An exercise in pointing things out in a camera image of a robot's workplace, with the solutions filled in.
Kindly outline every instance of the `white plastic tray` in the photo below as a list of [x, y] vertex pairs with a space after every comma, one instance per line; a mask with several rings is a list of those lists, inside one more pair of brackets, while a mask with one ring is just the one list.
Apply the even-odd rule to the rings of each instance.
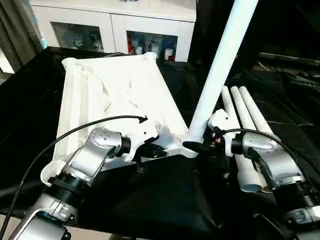
[[[156, 54], [62, 61], [66, 70], [57, 137], [80, 125], [119, 115], [147, 116], [161, 124], [163, 143], [171, 154], [179, 153], [181, 137], [188, 128], [156, 64]], [[67, 155], [82, 146], [95, 127], [123, 135], [139, 122], [120, 119], [73, 133], [56, 144], [52, 162], [42, 171], [44, 182], [62, 169]]]

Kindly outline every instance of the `cabinet glass door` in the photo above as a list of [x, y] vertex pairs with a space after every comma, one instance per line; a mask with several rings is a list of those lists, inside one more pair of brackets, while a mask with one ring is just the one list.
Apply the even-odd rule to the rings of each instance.
[[104, 52], [98, 26], [51, 22], [56, 39], [62, 48]]
[[130, 55], [154, 52], [158, 59], [175, 61], [177, 36], [128, 30], [126, 35]]
[[48, 46], [115, 52], [109, 13], [43, 6], [32, 9]]

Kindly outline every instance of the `bottle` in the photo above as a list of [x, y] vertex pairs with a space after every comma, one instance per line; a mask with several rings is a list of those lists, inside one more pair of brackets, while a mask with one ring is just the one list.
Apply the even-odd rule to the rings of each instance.
[[141, 46], [137, 46], [135, 49], [135, 54], [136, 55], [141, 55], [142, 54], [142, 47]]
[[151, 52], [156, 54], [156, 58], [157, 59], [159, 58], [159, 49], [160, 49], [160, 44], [159, 43], [157, 43], [157, 42], [152, 43]]
[[174, 50], [172, 48], [166, 48], [164, 52], [164, 60], [169, 60], [173, 54]]

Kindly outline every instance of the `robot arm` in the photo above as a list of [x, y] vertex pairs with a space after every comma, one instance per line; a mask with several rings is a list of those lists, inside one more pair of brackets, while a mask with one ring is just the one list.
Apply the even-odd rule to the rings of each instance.
[[276, 142], [255, 133], [236, 134], [231, 149], [258, 162], [284, 220], [295, 229], [320, 223], [320, 200], [292, 157]]
[[106, 159], [127, 154], [128, 161], [131, 161], [139, 146], [157, 136], [156, 126], [148, 120], [124, 137], [106, 128], [93, 129], [60, 174], [50, 178], [51, 186], [40, 195], [9, 239], [71, 239], [71, 234], [63, 225], [77, 218], [77, 207]]

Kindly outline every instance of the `black table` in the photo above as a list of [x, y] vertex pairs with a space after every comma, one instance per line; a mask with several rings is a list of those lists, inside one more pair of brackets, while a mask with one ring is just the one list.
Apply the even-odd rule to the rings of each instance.
[[[56, 137], [65, 78], [61, 60], [105, 56], [105, 53], [48, 47], [0, 86], [1, 213], [6, 212], [12, 198], [4, 190], [20, 181], [36, 154]], [[186, 63], [167, 62], [158, 66], [189, 124], [208, 69]], [[319, 123], [292, 97], [295, 88], [289, 82], [280, 73], [245, 71], [226, 84], [247, 86], [274, 132], [319, 167], [320, 145], [306, 135], [317, 140], [312, 133], [319, 130]], [[15, 216], [23, 217], [44, 189], [39, 175], [52, 154], [53, 149], [31, 171], [28, 180], [32, 182], [17, 201]], [[319, 176], [303, 159], [300, 164], [320, 189]], [[75, 226], [150, 239], [168, 236], [212, 239], [220, 235], [248, 238], [256, 234], [252, 231], [254, 226], [257, 232], [264, 232], [263, 239], [272, 230], [261, 228], [259, 221], [252, 218], [253, 213], [267, 212], [271, 219], [280, 222], [272, 196], [242, 193], [235, 180], [236, 172], [231, 171], [226, 184], [215, 163], [205, 156], [168, 157], [145, 163], [145, 168], [148, 174], [138, 178], [135, 166], [101, 173], [92, 186], [91, 197], [79, 208]], [[228, 231], [235, 226], [243, 231]]]

